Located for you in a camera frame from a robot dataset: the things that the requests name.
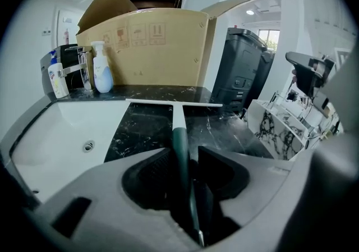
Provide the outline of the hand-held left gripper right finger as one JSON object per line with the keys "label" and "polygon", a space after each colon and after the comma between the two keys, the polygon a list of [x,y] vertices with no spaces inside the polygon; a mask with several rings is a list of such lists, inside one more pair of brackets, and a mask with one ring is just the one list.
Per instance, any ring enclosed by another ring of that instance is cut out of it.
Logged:
{"label": "hand-held left gripper right finger", "polygon": [[272,200],[293,162],[198,147],[200,177],[225,217],[243,227]]}

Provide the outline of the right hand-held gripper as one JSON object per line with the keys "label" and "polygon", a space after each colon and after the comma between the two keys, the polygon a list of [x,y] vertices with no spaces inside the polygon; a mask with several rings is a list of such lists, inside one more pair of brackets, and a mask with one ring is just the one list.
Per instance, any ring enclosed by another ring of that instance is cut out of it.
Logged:
{"label": "right hand-held gripper", "polygon": [[320,59],[297,52],[287,52],[286,60],[294,66],[297,87],[310,99],[318,111],[328,111],[329,99],[322,88],[331,78],[335,62],[329,56]]}

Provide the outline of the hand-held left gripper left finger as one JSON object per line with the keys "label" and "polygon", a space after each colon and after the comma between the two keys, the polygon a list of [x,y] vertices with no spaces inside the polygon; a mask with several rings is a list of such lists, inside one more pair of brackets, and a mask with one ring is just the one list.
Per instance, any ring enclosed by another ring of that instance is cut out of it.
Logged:
{"label": "hand-held left gripper left finger", "polygon": [[160,148],[87,170],[42,205],[44,234],[57,248],[181,248],[171,164]]}

